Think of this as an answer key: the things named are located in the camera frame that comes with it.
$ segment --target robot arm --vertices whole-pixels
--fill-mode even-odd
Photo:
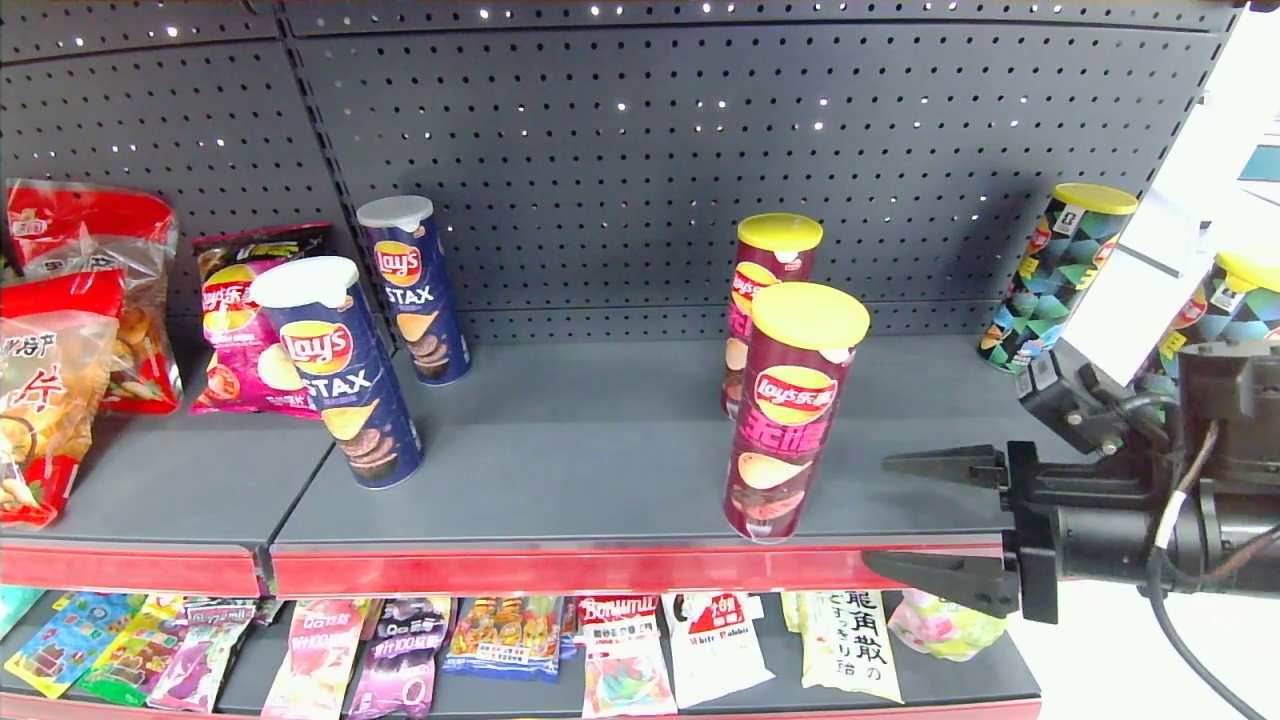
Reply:
[[[1164,593],[1280,597],[1280,343],[1188,347],[1179,375],[1175,400],[1129,392],[1070,347],[1037,357],[1016,378],[1023,406],[1101,460],[1042,462],[1016,441],[1006,452],[887,457],[887,470],[997,488],[1014,529],[1004,559],[868,552],[868,568],[996,616],[1018,610],[1020,594],[1023,615],[1042,623],[1057,621],[1059,578],[1140,585],[1192,669],[1261,719],[1181,643]]]

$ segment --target white snack bag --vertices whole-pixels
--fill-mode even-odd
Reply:
[[[801,687],[822,685],[902,702],[879,592],[806,593],[800,609]]]
[[[741,592],[662,596],[671,630],[676,705],[685,710],[773,679],[753,620],[758,597]]]

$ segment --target gummy candy bag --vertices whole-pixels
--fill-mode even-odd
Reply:
[[[586,653],[582,717],[675,715],[654,596],[580,597]]]
[[[422,720],[435,694],[435,655],[453,621],[445,596],[388,600],[365,650],[349,720],[403,712]]]
[[[253,621],[255,600],[188,602],[187,637],[155,683],[147,705],[212,712],[232,655]]]
[[[142,707],[187,634],[183,600],[148,597],[77,687],[115,705]]]
[[[262,717],[338,720],[369,600],[300,600]]]
[[[916,652],[964,662],[998,641],[1009,619],[992,618],[923,591],[905,589],[888,626]]]

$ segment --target white lid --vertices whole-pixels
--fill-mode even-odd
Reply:
[[[346,258],[323,255],[276,265],[253,279],[248,297],[262,307],[301,307],[319,302],[338,309],[347,304],[360,269]]]
[[[394,195],[365,202],[356,210],[356,222],[366,228],[399,228],[413,232],[435,213],[435,206],[419,195]]]

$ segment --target maroon chip can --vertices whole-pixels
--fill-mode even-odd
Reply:
[[[724,343],[724,379],[721,407],[733,419],[742,395],[751,338],[751,299],[756,291],[780,282],[804,281],[813,272],[814,247],[822,225],[804,215],[767,213],[737,224],[737,260],[728,302],[728,341]]]
[[[760,290],[753,310],[724,516],[740,536],[774,543],[795,534],[870,315],[806,282]]]

